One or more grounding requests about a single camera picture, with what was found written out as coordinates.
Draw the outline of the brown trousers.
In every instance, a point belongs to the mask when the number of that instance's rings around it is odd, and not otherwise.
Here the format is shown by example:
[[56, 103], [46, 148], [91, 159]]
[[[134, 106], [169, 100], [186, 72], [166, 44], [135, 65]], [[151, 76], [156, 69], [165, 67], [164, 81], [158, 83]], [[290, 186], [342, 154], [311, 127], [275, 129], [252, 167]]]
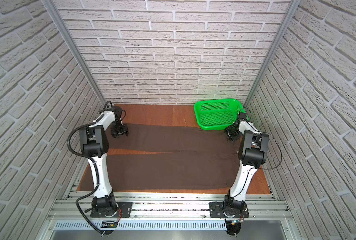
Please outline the brown trousers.
[[106, 131], [110, 149], [133, 151], [107, 156], [116, 192], [222, 189], [235, 181], [240, 142], [229, 141], [222, 131], [137, 124], [128, 130], [118, 138]]

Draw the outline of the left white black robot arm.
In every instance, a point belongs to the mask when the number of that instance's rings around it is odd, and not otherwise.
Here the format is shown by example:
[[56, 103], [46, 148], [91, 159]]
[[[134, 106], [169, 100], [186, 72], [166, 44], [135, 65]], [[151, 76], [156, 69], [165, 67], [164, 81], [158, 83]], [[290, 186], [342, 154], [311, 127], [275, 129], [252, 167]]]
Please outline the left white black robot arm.
[[113, 195], [107, 171], [109, 141], [106, 129], [111, 127], [113, 136], [128, 135], [122, 122], [123, 109], [118, 106], [105, 108], [98, 119], [79, 130], [80, 148], [87, 157], [93, 175], [92, 217], [121, 217], [122, 211]]

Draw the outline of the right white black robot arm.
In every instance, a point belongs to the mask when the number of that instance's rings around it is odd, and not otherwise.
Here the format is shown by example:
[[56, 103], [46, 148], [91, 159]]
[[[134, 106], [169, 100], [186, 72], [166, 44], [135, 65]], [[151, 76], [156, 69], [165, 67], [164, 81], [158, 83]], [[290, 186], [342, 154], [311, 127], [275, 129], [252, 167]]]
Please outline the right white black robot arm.
[[266, 162], [269, 135], [258, 131], [248, 121], [248, 115], [240, 112], [236, 121], [225, 129], [231, 141], [241, 140], [238, 151], [239, 170], [223, 201], [223, 212], [228, 218], [247, 217], [246, 195], [256, 171]]

